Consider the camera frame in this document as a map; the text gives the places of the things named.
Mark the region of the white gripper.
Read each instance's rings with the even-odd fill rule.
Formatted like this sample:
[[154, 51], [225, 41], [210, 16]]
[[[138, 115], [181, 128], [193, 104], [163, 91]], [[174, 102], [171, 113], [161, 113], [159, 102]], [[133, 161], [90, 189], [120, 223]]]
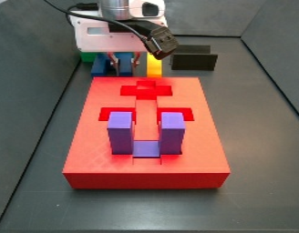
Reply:
[[[80, 15], [104, 16], [100, 11], [72, 11]], [[142, 16], [141, 14], [131, 17], [130, 20], [116, 19], [120, 23], [151, 22], [158, 26], [167, 26], [166, 16]], [[87, 19], [71, 15], [71, 22], [75, 28], [76, 47], [82, 52], [108, 52], [111, 65], [118, 76], [118, 58], [114, 52], [134, 52], [131, 59], [133, 75], [137, 73], [141, 64], [142, 52], [146, 52], [143, 42], [133, 32], [119, 25], [111, 25], [108, 22]]]

